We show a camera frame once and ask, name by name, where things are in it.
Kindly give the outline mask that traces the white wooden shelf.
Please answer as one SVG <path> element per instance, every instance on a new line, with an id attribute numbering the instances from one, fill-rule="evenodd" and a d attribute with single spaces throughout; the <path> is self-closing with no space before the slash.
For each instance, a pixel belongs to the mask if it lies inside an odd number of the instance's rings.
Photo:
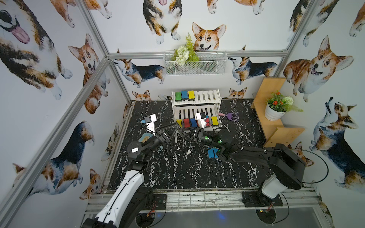
<path id="1" fill-rule="evenodd" d="M 177 119 L 183 120 L 188 118 L 195 118 L 195 114 L 202 112 L 206 114 L 206 118 L 216 116 L 219 120 L 218 126 L 205 127 L 205 131 L 218 131 L 221 128 L 221 121 L 219 117 L 219 110 L 221 106 L 221 94 L 220 91 L 217 90 L 203 90 L 203 91 L 194 91 L 195 92 L 195 100 L 182 100 L 181 102 L 175 102 L 175 92 L 172 92 L 172 109 L 174 115 L 174 122 Z M 190 139 L 193 141 L 192 130 L 195 128 L 181 128 L 179 130 L 179 135 L 186 139 Z"/>

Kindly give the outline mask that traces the blue eraser top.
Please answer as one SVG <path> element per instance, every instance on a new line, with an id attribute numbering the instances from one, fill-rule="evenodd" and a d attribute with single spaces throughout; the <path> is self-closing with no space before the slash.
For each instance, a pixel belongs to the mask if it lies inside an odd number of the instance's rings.
<path id="1" fill-rule="evenodd" d="M 218 148 L 213 148 L 215 158 L 218 158 L 218 155 L 217 155 L 218 150 L 219 150 Z"/>
<path id="2" fill-rule="evenodd" d="M 181 91 L 181 98 L 182 98 L 182 100 L 188 100 L 188 92 Z"/>
<path id="3" fill-rule="evenodd" d="M 209 148 L 208 149 L 208 158 L 215 158 L 214 149 L 213 148 Z"/>

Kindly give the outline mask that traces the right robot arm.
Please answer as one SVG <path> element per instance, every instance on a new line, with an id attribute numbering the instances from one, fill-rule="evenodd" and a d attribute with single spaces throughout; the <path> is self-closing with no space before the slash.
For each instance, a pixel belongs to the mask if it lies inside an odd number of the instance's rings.
<path id="1" fill-rule="evenodd" d="M 306 165 L 284 144 L 264 148 L 243 146 L 223 128 L 218 132 L 205 132 L 197 127 L 191 130 L 189 137 L 194 142 L 216 148 L 214 158 L 224 162 L 246 162 L 269 167 L 273 175 L 261 184 L 256 193 L 262 205 L 271 202 L 287 189 L 299 190 L 302 187 Z"/>

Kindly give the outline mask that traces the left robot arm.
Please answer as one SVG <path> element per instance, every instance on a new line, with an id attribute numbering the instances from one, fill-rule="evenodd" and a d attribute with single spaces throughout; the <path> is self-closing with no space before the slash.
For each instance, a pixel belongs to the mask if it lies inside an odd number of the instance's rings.
<path id="1" fill-rule="evenodd" d="M 152 205 L 152 189 L 144 187 L 144 171 L 150 168 L 149 156 L 163 144 L 172 141 L 179 124 L 172 123 L 156 129 L 147 141 L 133 141 L 127 147 L 129 163 L 125 177 L 106 206 L 95 216 L 87 218 L 83 228 L 128 228 L 138 213 Z"/>

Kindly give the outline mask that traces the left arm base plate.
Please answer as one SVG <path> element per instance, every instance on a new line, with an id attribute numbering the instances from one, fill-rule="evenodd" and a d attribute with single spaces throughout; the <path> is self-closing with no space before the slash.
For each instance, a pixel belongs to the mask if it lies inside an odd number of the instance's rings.
<path id="1" fill-rule="evenodd" d="M 166 194 L 154 194 L 143 208 L 144 211 L 165 210 L 167 203 Z"/>

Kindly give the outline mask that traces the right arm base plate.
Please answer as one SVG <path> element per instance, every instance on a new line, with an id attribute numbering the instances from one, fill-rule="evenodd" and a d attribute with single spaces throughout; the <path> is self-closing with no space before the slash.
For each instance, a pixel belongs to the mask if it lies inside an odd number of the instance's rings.
<path id="1" fill-rule="evenodd" d="M 269 207 L 283 206 L 282 199 L 279 195 L 271 199 L 261 192 L 242 192 L 242 202 L 245 207 Z"/>

